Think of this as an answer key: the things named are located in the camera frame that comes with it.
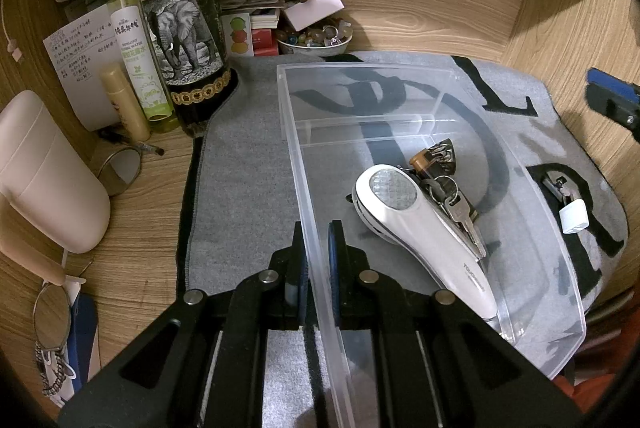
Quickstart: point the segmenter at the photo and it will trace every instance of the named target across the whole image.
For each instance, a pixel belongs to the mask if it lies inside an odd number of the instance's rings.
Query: transparent plastic box
[[[450,138],[455,179],[479,212],[484,269],[498,302],[494,328],[549,378],[582,343],[577,280],[542,193],[492,130],[453,71],[423,66],[321,63],[278,66],[283,135],[289,144],[309,274],[332,395],[341,426],[376,426],[368,332],[340,331],[332,309],[328,225],[404,288],[437,286],[417,259],[372,233],[345,197],[374,164],[401,164]]]

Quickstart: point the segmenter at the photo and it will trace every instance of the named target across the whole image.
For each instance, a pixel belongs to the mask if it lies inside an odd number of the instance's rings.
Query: bowl of beads
[[[352,37],[351,23],[346,20],[340,20],[335,25],[316,23],[302,31],[276,30],[282,54],[332,56],[344,53]]]

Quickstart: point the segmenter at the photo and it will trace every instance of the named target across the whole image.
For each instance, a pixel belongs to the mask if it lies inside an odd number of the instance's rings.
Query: dark glass bottle
[[[231,78],[218,0],[141,0],[162,77],[184,131],[204,134],[238,83]]]

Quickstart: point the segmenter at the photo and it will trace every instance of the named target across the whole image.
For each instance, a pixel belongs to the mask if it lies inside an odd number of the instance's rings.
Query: elephant picture
[[[167,82],[196,81],[220,68],[218,48],[195,0],[155,0],[144,7]]]

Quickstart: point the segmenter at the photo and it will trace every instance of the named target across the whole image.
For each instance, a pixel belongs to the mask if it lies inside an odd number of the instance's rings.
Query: round mirror
[[[33,329],[36,339],[45,350],[58,350],[65,346],[71,328],[71,309],[65,290],[46,284],[33,306]]]
[[[98,180],[109,197],[129,188],[140,173],[140,161],[139,151],[132,147],[118,150],[107,158],[98,172]]]

